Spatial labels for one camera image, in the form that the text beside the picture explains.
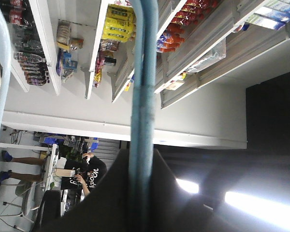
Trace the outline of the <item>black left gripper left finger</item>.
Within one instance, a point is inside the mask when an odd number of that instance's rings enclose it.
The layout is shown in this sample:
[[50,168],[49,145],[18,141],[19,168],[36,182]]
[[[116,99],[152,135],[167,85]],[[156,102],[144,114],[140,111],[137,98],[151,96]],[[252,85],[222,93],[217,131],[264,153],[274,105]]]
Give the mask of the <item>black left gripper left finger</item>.
[[122,149],[98,185],[64,216],[40,232],[127,232],[129,151]]

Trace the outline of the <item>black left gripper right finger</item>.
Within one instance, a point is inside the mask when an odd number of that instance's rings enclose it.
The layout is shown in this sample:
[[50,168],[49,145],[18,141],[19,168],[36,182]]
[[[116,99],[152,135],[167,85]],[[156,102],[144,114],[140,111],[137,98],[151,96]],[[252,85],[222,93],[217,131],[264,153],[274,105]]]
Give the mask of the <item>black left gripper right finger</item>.
[[221,232],[221,220],[203,204],[203,197],[189,194],[179,186],[160,152],[154,149],[151,177],[151,231]]

